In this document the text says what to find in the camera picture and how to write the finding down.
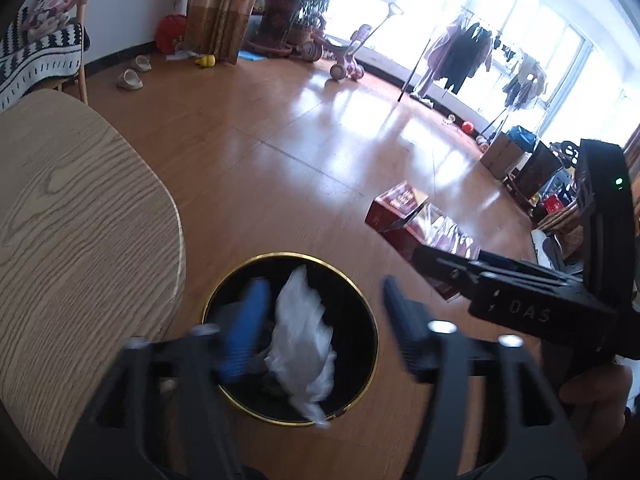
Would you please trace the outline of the person right hand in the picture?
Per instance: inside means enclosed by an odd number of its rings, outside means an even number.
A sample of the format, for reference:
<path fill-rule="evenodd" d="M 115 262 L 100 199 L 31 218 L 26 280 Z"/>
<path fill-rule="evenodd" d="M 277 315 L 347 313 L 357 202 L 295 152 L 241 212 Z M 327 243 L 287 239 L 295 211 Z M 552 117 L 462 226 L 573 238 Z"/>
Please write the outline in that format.
<path fill-rule="evenodd" d="M 560 388 L 559 397 L 574 408 L 570 423 L 585 460 L 608 448 L 623 432 L 631 370 L 620 364 L 593 368 Z"/>

